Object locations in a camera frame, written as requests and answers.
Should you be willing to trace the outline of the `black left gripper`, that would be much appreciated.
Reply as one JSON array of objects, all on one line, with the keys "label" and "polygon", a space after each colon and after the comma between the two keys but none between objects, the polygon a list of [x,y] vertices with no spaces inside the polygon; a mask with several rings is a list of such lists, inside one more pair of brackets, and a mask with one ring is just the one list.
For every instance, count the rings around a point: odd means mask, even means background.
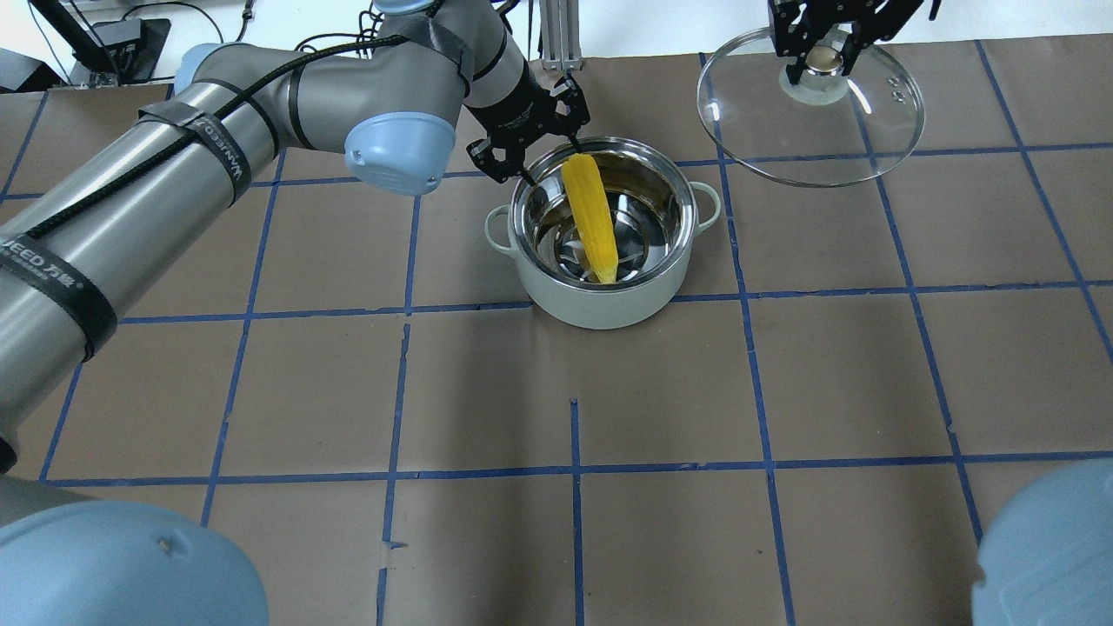
[{"label": "black left gripper", "polygon": [[574,153],[584,153],[579,134],[590,111],[570,74],[548,90],[526,61],[490,61],[474,74],[465,108],[483,130],[467,145],[470,162],[498,183],[518,176],[536,185],[525,155],[545,135],[564,137]]}]

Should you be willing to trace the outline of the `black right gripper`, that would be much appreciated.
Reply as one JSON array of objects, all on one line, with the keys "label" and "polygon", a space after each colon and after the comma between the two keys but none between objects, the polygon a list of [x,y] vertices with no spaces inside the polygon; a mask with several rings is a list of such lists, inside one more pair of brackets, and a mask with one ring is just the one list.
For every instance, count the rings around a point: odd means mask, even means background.
[{"label": "black right gripper", "polygon": [[860,53],[877,40],[892,40],[922,8],[922,1],[771,1],[769,23],[775,52],[789,58],[788,84],[800,84],[804,61],[835,25],[850,25],[839,50],[840,75],[849,77]]}]

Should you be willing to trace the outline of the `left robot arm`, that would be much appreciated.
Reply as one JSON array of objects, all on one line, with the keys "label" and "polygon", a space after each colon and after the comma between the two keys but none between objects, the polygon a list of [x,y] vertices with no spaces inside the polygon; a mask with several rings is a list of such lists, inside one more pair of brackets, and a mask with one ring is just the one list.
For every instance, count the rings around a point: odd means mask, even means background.
[{"label": "left robot arm", "polygon": [[403,196],[449,170],[461,110],[496,180],[590,118],[574,80],[536,84],[487,1],[382,1],[382,35],[314,53],[245,43],[184,56],[175,94],[3,226],[4,625],[266,625],[230,539],[150,503],[12,478],[17,428],[283,148],[338,153]]}]

